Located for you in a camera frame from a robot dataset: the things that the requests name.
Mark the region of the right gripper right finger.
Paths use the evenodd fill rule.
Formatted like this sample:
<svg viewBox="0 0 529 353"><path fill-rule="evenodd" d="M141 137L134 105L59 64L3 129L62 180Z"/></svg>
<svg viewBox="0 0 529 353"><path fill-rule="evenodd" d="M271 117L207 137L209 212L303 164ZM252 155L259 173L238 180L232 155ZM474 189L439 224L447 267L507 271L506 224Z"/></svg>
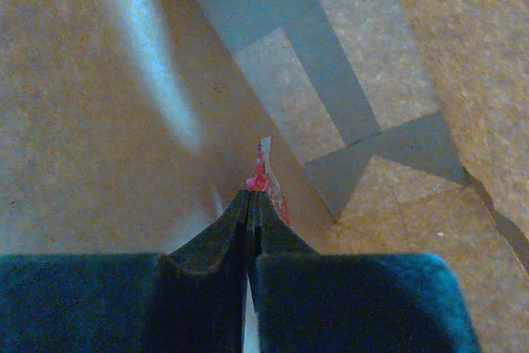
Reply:
<svg viewBox="0 0 529 353"><path fill-rule="evenodd" d="M263 352L478 352L455 274L432 254L322 255L250 195Z"/></svg>

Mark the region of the brown paper bag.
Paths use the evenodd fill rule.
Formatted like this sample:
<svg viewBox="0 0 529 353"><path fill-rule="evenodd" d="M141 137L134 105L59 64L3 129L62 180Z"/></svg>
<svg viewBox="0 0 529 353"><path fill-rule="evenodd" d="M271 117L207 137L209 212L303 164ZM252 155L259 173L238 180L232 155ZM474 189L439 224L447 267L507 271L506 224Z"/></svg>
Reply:
<svg viewBox="0 0 529 353"><path fill-rule="evenodd" d="M493 224L400 0L1 0L1 250L171 250L273 139L326 253L428 249L487 352L528 349Z"/></svg>

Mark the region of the red snack packet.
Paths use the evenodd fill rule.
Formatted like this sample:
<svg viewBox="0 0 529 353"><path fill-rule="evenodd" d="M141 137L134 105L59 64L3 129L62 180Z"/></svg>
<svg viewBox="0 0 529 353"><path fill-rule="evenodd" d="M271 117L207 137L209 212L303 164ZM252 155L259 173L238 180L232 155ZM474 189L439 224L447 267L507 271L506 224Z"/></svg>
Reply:
<svg viewBox="0 0 529 353"><path fill-rule="evenodd" d="M291 225L288 214L288 202L281 189L278 178L276 177L271 164L272 137L263 138L258 144L257 163L254 176L246 180L247 188L250 192L265 192L269 195L274 209L279 218ZM248 271L245 304L245 334L244 334L244 352L260 352L257 311L255 304L257 301L256 287L251 284L251 271Z"/></svg>

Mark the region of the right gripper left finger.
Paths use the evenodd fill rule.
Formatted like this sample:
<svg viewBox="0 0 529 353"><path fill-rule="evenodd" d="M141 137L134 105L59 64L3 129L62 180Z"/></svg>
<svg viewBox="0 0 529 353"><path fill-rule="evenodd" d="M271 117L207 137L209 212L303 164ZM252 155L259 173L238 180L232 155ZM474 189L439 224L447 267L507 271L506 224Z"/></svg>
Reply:
<svg viewBox="0 0 529 353"><path fill-rule="evenodd" d="M249 194L170 254L4 255L4 352L239 352Z"/></svg>

